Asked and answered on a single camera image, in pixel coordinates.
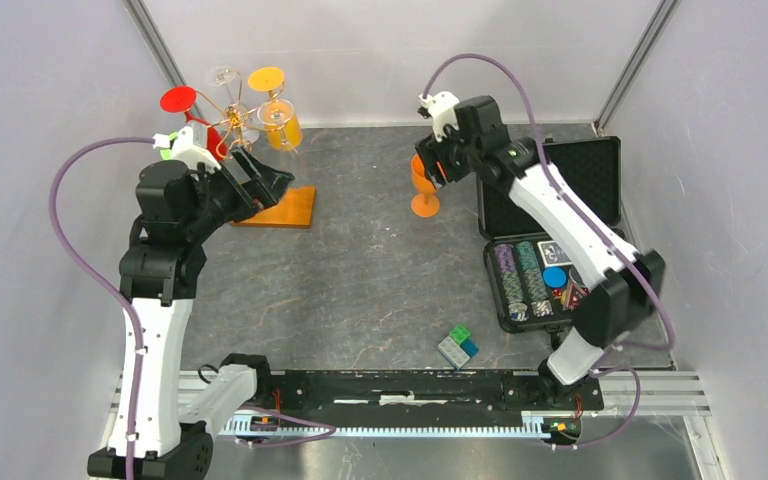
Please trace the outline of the orange plastic wine glass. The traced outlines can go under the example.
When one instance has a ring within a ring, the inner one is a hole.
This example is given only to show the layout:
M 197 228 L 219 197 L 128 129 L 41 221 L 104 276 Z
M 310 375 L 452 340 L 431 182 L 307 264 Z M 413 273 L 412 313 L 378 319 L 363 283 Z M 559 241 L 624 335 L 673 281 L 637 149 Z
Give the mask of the orange plastic wine glass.
M 417 191 L 410 203 L 412 212 L 421 218 L 430 218 L 436 215 L 440 209 L 436 188 L 426 178 L 424 165 L 417 154 L 411 159 L 411 181 Z

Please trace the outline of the clear champagne flute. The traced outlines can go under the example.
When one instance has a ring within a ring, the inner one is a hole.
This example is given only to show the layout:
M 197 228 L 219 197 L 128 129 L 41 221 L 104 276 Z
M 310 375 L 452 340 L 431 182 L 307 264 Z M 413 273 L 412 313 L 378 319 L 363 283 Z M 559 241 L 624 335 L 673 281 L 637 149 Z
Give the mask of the clear champagne flute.
M 303 140 L 303 132 L 291 102 L 273 99 L 257 111 L 268 144 L 277 151 L 295 151 Z

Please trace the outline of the green plastic wine glass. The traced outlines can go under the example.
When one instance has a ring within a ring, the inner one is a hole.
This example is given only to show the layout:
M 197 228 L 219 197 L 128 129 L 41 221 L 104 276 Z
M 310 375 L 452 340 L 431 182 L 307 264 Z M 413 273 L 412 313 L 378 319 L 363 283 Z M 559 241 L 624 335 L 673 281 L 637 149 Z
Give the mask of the green plastic wine glass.
M 173 132 L 167 135 L 156 134 L 154 136 L 154 148 L 159 152 L 162 160 L 172 159 L 172 146 L 177 138 L 177 133 Z

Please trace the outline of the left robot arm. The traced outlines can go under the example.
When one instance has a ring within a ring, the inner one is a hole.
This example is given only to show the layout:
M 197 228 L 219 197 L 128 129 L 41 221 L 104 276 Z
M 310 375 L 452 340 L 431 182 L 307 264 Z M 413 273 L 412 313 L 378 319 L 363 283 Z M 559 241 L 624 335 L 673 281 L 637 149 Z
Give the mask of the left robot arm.
M 140 214 L 119 263 L 127 322 L 122 396 L 107 444 L 88 457 L 90 476 L 202 479 L 215 438 L 235 411 L 272 399 L 266 357 L 232 353 L 181 404 L 180 361 L 204 243 L 221 227 L 277 205 L 293 180 L 241 148 L 215 165 L 162 160 L 141 171 Z

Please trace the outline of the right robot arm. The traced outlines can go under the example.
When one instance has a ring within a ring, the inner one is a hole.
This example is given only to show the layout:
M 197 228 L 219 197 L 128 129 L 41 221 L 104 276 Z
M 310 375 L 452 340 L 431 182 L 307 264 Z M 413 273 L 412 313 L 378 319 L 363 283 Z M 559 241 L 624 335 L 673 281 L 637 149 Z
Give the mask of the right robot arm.
M 661 308 L 665 261 L 654 250 L 638 251 L 603 223 L 568 187 L 539 141 L 512 139 L 493 97 L 424 94 L 418 112 L 432 127 L 415 145 L 432 185 L 442 188 L 474 173 L 506 194 L 559 244 L 589 291 L 573 311 L 569 334 L 540 367 L 540 400 L 562 408 L 606 349 Z

